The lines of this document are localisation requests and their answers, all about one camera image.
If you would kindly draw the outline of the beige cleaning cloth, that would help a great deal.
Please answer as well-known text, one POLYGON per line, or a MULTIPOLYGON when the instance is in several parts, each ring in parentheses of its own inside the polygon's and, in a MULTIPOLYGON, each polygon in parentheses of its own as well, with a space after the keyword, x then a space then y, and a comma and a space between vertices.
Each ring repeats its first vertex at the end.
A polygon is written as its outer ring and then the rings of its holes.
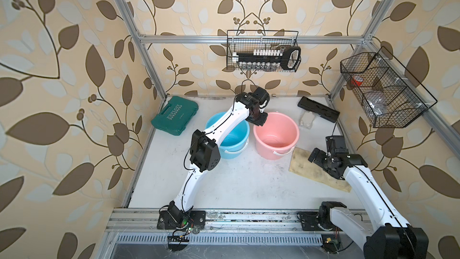
POLYGON ((295 147, 292 152, 289 171, 296 175, 327 185, 331 188, 344 191, 346 193, 351 192, 352 188, 346 181, 334 179, 319 166, 309 162, 308 158, 310 155, 310 151, 295 147))

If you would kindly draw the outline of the pink plastic bucket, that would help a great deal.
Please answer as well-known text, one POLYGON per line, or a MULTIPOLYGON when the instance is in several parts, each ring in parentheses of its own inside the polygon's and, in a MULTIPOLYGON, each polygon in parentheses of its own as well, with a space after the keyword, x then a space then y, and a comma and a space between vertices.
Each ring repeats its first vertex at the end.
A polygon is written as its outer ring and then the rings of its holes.
POLYGON ((255 125, 253 133, 258 154, 268 160, 278 160, 293 152, 300 135, 297 123, 279 112, 269 112, 264 125, 255 125))

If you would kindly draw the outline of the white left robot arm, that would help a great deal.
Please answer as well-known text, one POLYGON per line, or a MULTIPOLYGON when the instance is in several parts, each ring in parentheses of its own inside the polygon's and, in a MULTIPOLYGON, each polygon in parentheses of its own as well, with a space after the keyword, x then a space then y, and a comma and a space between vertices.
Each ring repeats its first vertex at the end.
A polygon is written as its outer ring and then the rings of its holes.
POLYGON ((204 222, 194 219, 196 195, 205 175, 220 162, 220 146, 226 136, 241 122, 263 126, 268 118, 264 111, 270 101, 269 93, 262 87, 254 92, 242 92, 234 97, 232 107, 216 123, 192 135, 188 155, 190 167, 181 191, 167 209, 159 212, 160 230, 189 230, 195 226, 204 227, 204 222))

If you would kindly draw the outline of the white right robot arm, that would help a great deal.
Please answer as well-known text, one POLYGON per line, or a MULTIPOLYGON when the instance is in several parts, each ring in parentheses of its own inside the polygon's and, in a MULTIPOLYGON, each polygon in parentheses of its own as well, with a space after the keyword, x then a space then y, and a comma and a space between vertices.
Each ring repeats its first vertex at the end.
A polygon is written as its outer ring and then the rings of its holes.
POLYGON ((412 227, 390 202, 359 154, 348 151, 342 135, 326 138, 327 150, 316 148, 309 161, 334 179, 344 180, 357 195, 370 223, 360 221, 342 203, 322 202, 316 216, 319 228, 340 229, 363 251, 367 259, 424 259, 429 239, 421 228, 412 227))

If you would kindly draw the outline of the blue plastic bucket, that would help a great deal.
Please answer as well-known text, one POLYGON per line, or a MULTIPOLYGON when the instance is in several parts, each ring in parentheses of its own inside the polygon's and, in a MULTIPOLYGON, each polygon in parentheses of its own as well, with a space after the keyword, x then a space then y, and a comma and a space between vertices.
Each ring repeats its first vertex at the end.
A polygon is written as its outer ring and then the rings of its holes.
POLYGON ((243 117, 234 128, 222 137, 223 131, 229 131, 229 123, 236 123, 238 116, 230 115, 229 112, 220 112, 208 119, 205 126, 206 136, 216 139, 219 143, 221 159, 235 159, 247 148, 249 144, 249 123, 243 117))

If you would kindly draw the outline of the black socket set holder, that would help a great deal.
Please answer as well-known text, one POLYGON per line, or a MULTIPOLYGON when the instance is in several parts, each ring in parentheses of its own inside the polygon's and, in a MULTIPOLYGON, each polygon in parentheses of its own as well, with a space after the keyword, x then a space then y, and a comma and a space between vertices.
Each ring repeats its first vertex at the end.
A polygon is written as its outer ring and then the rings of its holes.
POLYGON ((241 70, 264 72, 296 72, 301 63, 301 48, 282 46, 280 49, 255 49, 233 52, 230 63, 241 70))

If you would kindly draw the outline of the black plastic tray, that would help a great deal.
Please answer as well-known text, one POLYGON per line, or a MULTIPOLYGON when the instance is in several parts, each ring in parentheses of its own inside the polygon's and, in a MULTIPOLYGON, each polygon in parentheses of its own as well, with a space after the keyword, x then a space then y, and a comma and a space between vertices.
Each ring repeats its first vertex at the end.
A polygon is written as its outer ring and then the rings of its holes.
POLYGON ((313 112, 319 115, 321 118, 332 123, 336 123, 340 116, 339 111, 334 110, 324 104, 318 103, 317 101, 313 101, 307 97, 302 97, 300 99, 298 102, 298 107, 304 109, 305 111, 313 112))

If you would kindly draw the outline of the clear bag with white part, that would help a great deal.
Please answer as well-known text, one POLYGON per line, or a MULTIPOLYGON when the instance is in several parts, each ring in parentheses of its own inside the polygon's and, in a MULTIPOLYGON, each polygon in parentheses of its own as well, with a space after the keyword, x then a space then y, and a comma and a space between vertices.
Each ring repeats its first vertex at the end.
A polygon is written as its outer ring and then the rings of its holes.
POLYGON ((299 126, 306 129, 311 129, 316 115, 313 112, 304 112, 299 120, 299 126))

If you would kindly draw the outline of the clear plastic bag in basket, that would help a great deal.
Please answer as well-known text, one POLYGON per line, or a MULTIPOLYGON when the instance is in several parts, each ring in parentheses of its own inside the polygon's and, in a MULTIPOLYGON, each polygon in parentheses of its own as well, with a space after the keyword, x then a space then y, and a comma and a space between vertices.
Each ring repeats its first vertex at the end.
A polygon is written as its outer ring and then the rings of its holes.
POLYGON ((364 94, 364 97, 367 102, 367 115, 371 119, 388 113, 386 97, 382 91, 368 91, 364 94))

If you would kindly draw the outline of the red tape roll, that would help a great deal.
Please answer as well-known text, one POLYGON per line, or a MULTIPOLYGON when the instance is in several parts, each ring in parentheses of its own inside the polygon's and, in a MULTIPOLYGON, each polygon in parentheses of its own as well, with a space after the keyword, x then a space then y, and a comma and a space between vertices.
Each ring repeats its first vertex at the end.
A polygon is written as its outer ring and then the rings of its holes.
POLYGON ((351 85, 354 87, 359 87, 364 83, 364 79, 359 75, 353 75, 351 77, 351 85))

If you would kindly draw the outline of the green tool case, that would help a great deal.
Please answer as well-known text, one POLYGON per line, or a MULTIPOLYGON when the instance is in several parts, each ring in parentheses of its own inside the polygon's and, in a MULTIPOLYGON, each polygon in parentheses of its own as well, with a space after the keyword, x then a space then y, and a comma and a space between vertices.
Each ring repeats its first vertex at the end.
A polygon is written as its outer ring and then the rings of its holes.
POLYGON ((183 133, 199 107, 192 100, 173 96, 164 108, 152 119, 151 124, 168 134, 179 136, 183 133))

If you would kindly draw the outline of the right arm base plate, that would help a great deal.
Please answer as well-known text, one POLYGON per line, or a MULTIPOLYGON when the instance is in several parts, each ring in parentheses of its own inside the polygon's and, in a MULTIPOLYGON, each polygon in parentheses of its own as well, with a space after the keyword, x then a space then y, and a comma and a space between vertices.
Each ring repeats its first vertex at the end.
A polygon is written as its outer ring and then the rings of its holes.
POLYGON ((333 229, 329 225, 321 225, 318 212, 301 211, 297 213, 297 218, 301 223, 302 231, 331 231, 333 229))

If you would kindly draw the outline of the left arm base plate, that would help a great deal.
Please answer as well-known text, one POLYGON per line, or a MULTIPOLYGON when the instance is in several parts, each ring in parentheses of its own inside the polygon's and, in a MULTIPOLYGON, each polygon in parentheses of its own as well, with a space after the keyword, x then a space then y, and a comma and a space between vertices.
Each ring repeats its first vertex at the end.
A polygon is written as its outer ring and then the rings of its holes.
POLYGON ((169 211, 159 212, 157 223, 158 230, 189 230, 204 229, 206 224, 206 211, 169 211))

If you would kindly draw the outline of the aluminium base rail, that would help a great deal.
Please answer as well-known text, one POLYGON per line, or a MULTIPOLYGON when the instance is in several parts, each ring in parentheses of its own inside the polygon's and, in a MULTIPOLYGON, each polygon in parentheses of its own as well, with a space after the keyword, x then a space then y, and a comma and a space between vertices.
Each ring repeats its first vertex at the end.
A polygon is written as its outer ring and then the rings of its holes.
MULTIPOLYGON (((160 245, 172 251, 198 246, 238 247, 321 247, 331 244, 339 250, 352 241, 340 229, 302 231, 297 213, 313 210, 201 209, 206 211, 204 229, 158 230, 160 209, 115 209, 106 226, 102 249, 116 245, 160 245)), ((350 210, 356 218, 370 223, 365 210, 350 210)))

